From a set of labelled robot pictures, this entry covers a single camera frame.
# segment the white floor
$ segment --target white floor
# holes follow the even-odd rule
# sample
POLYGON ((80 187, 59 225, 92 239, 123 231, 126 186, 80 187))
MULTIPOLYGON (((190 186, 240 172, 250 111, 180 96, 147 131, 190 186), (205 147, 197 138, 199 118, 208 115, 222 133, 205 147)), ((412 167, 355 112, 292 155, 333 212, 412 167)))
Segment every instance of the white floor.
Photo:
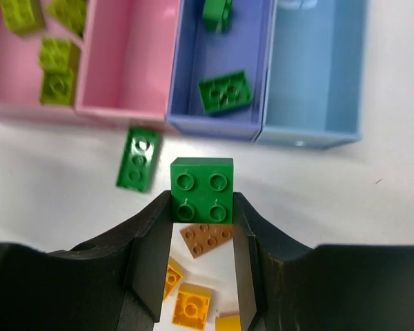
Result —
MULTIPOLYGON (((0 241, 69 249, 169 189, 176 157, 233 157, 235 190, 297 240, 414 244, 414 0, 372 0, 364 140, 328 152, 165 138, 148 194, 118 190, 125 132, 0 123, 0 241)), ((233 245, 193 260, 174 231, 189 281, 215 289, 209 321, 237 309, 233 245)), ((163 305, 170 327, 175 294, 163 305)), ((210 323, 207 330, 213 330, 210 323)))

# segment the light blue storage box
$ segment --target light blue storage box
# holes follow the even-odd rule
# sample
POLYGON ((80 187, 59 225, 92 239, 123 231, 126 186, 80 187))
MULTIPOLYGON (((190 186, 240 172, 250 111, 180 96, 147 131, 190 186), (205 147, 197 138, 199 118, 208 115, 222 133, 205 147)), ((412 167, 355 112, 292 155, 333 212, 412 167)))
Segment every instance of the light blue storage box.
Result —
POLYGON ((367 1, 275 8, 258 143, 325 149, 361 139, 367 1))

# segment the green lego brick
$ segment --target green lego brick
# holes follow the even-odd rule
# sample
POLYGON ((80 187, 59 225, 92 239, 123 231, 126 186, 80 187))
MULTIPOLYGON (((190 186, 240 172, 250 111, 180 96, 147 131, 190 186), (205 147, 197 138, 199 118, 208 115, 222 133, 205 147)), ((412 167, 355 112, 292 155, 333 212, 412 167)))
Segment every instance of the green lego brick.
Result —
POLYGON ((69 39, 43 38, 39 53, 39 65, 44 71, 78 72, 81 51, 69 39))
POLYGON ((233 222, 233 159, 179 157, 170 178, 173 223, 233 222))
POLYGON ((83 37, 86 24, 86 0, 53 0, 46 12, 69 31, 83 37))
POLYGON ((230 27, 233 0, 206 0, 202 19, 207 31, 226 32, 230 27))
POLYGON ((72 70, 67 73, 44 72, 40 103, 73 106, 76 87, 77 74, 72 70))
POLYGON ((0 7, 6 27, 21 37, 46 27, 40 0, 0 0, 0 7))
POLYGON ((198 87, 206 114, 244 107, 253 102, 244 71, 200 81, 198 87))
POLYGON ((150 186, 158 159, 161 134, 131 128, 119 167, 117 187, 145 192, 150 186))

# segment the lime green lego brick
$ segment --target lime green lego brick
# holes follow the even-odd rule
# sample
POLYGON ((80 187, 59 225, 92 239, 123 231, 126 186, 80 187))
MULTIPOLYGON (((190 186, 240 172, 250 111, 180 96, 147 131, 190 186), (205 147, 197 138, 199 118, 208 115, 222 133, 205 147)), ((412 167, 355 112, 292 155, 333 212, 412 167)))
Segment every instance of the lime green lego brick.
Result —
POLYGON ((6 27, 21 37, 46 27, 40 0, 0 0, 0 7, 6 27))
POLYGON ((117 187, 145 192, 150 186, 158 159, 161 134, 131 128, 119 167, 117 187))
POLYGON ((73 106, 76 87, 77 74, 72 70, 67 73, 44 72, 40 103, 73 106))
POLYGON ((225 32, 230 27, 233 0, 206 0, 202 19, 207 31, 225 32))
POLYGON ((87 12, 85 0, 53 0, 46 12, 69 31, 83 37, 87 12))
POLYGON ((81 51, 69 39, 43 38, 39 53, 39 65, 44 71, 78 72, 81 51))
POLYGON ((244 71, 200 81, 198 88, 206 114, 241 108, 253 102, 244 71))
POLYGON ((233 159, 178 158, 170 178, 173 223, 233 222, 233 159))

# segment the pink bin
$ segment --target pink bin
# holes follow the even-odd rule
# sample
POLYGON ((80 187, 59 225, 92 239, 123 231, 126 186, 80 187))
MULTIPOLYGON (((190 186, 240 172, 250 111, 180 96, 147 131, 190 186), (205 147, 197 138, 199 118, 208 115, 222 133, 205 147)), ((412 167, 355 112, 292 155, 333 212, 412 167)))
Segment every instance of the pink bin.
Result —
POLYGON ((179 0, 89 0, 76 111, 174 132, 166 123, 179 0))
MULTIPOLYGON (((41 2, 46 6, 49 0, 41 2)), ((96 117, 77 116, 71 107, 42 106, 39 103, 43 71, 37 57, 42 36, 70 37, 82 49, 84 47, 83 41, 54 19, 45 15, 45 20, 47 30, 21 38, 5 27, 0 10, 0 118, 113 127, 109 121, 96 117)))

